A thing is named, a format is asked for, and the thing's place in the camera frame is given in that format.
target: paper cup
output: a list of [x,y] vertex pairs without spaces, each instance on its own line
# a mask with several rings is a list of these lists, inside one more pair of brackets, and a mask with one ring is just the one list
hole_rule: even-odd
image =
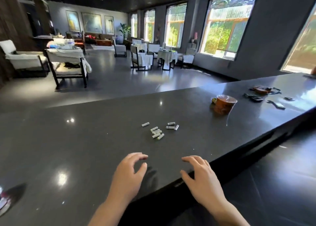
[[231,96],[223,94],[218,95],[214,111],[222,115],[229,114],[236,103],[237,100]]

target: glossy counter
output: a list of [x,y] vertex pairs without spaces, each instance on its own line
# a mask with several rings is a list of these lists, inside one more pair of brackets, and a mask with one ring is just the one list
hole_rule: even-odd
[[[257,85],[281,89],[266,99],[286,109],[243,98]],[[238,100],[229,116],[209,109],[219,94]],[[316,80],[289,74],[0,115],[0,185],[26,183],[0,225],[86,225],[128,153],[149,155],[141,198],[192,170],[182,156],[212,162],[315,107]],[[166,130],[168,122],[179,129]],[[151,137],[155,126],[165,134],[159,141]]]

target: green plant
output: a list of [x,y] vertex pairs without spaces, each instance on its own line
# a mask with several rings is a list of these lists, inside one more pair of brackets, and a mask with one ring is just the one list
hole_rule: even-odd
[[122,24],[122,23],[120,23],[120,24],[121,24],[121,28],[122,28],[120,30],[120,32],[122,32],[124,38],[126,38],[127,34],[131,32],[131,27],[128,26],[127,24]]

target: painting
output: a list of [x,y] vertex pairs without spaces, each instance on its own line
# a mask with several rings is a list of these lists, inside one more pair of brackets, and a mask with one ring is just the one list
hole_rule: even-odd
[[113,18],[113,16],[105,15],[104,18],[105,18],[106,34],[114,35],[115,31],[114,31],[114,18]]
[[66,10],[68,25],[69,25],[69,31],[73,32],[81,32],[80,30],[80,24],[78,20],[78,13],[71,10]]
[[85,32],[102,34],[101,15],[82,13]]

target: sofa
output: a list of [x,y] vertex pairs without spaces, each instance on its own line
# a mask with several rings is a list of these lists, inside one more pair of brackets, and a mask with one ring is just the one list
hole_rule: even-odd
[[86,32],[84,34],[85,42],[87,44],[96,44],[102,46],[112,46],[113,37],[115,39],[115,35],[108,34],[97,34],[97,33],[89,33]]

